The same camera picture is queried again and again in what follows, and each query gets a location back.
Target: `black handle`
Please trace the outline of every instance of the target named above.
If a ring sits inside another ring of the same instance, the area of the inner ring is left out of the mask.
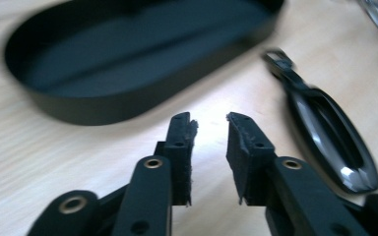
[[[318,88],[291,90],[288,104],[307,147],[345,191],[378,189],[378,174],[363,139],[346,114]]]

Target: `wood grain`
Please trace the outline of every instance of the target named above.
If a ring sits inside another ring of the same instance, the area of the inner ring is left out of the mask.
[[[3,66],[2,46],[14,26],[58,2],[0,0],[0,235],[25,235],[65,192],[90,190],[103,197],[127,184],[137,160],[165,138],[169,118],[183,111],[200,128],[193,206],[173,209],[173,235],[270,235],[262,207],[238,205],[225,159],[229,111],[254,118],[278,155],[302,158],[284,120],[281,85],[258,57],[270,46],[282,48],[306,82],[340,104],[378,166],[378,29],[354,1],[287,1],[266,42],[155,109],[100,127],[44,115]],[[351,199],[361,203],[362,197]]]

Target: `light wood surface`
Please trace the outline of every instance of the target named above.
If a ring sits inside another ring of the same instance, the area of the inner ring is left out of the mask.
[[[266,42],[155,109],[99,127],[41,113],[3,66],[2,46],[13,27],[56,3],[0,0],[0,235],[25,235],[63,193],[90,190],[103,197],[127,184],[136,162],[164,140],[169,118],[183,111],[200,127],[193,150],[193,205],[173,208],[173,235],[270,235],[262,207],[238,205],[225,159],[230,111],[251,116],[278,155],[302,158],[284,120],[284,91],[258,57],[269,46],[282,48],[307,83],[338,102],[378,167],[378,29],[356,2],[287,1]]]

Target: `black oval tray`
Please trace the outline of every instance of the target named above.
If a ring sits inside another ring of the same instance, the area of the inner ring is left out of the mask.
[[[5,63],[49,115],[80,125],[115,123],[265,39],[283,2],[70,1],[20,25]]]

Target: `brass grommet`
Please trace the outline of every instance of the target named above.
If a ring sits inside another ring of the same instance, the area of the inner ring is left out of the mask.
[[[71,214],[81,210],[88,203],[88,200],[82,196],[74,196],[65,200],[59,206],[59,211],[64,214]]]
[[[144,162],[144,166],[149,169],[156,169],[162,166],[162,161],[160,159],[148,159]]]
[[[298,170],[302,168],[302,165],[295,160],[284,160],[283,165],[284,167],[293,169],[293,170]]]

